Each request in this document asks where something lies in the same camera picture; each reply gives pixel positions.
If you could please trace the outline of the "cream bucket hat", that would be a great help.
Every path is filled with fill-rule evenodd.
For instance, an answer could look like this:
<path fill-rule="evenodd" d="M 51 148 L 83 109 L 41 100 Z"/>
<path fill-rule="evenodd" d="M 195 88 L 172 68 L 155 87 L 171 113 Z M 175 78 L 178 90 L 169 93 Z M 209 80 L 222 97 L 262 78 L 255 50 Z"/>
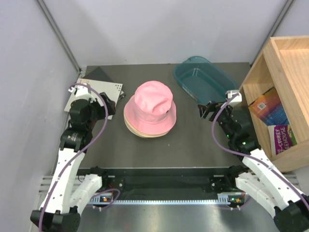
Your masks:
<path fill-rule="evenodd" d="M 135 131 L 132 131 L 132 133 L 138 137 L 141 137 L 141 138 L 158 138 L 158 137 L 162 137 L 164 135 L 167 134 L 166 133 L 162 133 L 162 134 L 156 134 L 156 135 L 150 135 L 150 134 L 144 134 L 144 133 L 139 133 L 139 132 L 135 132 Z"/>

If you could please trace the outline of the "beige black reversible hat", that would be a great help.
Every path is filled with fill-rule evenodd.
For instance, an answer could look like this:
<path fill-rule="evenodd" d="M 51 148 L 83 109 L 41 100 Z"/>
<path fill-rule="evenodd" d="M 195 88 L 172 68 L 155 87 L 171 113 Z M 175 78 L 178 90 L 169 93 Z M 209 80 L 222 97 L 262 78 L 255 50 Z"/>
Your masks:
<path fill-rule="evenodd" d="M 124 122 L 125 122 L 125 125 L 127 127 L 127 129 L 133 133 L 134 135 L 138 136 L 138 137 L 141 137 L 141 138 L 157 138 L 157 137 L 162 137 L 162 136 L 165 136 L 166 134 L 168 134 L 168 131 L 165 132 L 165 133 L 162 133 L 162 134 L 147 134 L 147 133 L 143 133 L 143 132 L 140 132 L 138 131 L 135 127 L 133 127 L 129 122 L 128 120 L 126 119 L 126 117 L 124 117 Z"/>

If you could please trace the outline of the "pink bucket hat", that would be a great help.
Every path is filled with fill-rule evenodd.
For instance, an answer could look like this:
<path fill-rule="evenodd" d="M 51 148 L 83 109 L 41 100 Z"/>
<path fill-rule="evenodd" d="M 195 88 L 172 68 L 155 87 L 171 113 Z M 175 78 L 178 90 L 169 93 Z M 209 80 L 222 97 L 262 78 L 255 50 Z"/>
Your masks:
<path fill-rule="evenodd" d="M 168 86 L 159 81 L 145 82 L 126 103 L 124 115 L 138 132 L 151 136 L 165 134 L 177 120 L 173 94 Z"/>

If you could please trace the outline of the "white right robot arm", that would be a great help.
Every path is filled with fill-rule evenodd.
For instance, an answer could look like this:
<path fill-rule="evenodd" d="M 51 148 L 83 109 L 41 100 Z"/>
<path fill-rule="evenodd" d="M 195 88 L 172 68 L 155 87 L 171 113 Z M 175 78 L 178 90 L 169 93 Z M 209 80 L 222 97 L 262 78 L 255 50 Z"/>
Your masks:
<path fill-rule="evenodd" d="M 211 180 L 212 189 L 218 193 L 237 191 L 248 194 L 273 218 L 281 232 L 305 232 L 309 229 L 309 197 L 295 187 L 272 164 L 253 134 L 247 113 L 234 110 L 231 105 L 211 101 L 198 104 L 201 118 L 217 122 L 228 138 L 228 152 L 243 163 L 231 166 L 222 179 Z"/>

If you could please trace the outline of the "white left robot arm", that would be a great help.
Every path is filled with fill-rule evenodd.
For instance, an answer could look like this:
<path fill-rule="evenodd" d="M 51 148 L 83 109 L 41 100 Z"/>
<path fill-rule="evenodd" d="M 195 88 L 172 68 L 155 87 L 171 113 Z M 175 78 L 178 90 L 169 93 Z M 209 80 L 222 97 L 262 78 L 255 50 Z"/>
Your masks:
<path fill-rule="evenodd" d="M 115 102 L 105 92 L 98 97 L 83 95 L 70 104 L 68 126 L 60 137 L 58 160 L 52 182 L 38 210 L 30 215 L 41 232 L 75 232 L 81 214 L 96 191 L 106 191 L 109 179 L 101 168 L 85 176 L 74 190 L 75 178 L 87 149 L 95 138 L 92 130 L 99 120 L 115 114 Z"/>

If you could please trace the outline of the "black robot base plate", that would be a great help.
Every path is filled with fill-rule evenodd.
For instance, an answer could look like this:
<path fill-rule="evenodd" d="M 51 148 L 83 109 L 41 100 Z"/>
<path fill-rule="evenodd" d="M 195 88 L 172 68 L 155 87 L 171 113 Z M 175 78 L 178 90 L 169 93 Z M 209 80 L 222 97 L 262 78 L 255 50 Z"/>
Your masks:
<path fill-rule="evenodd" d="M 78 176 L 102 175 L 102 190 L 120 190 L 118 201 L 217 200 L 218 194 L 243 196 L 225 180 L 229 168 L 80 168 Z"/>

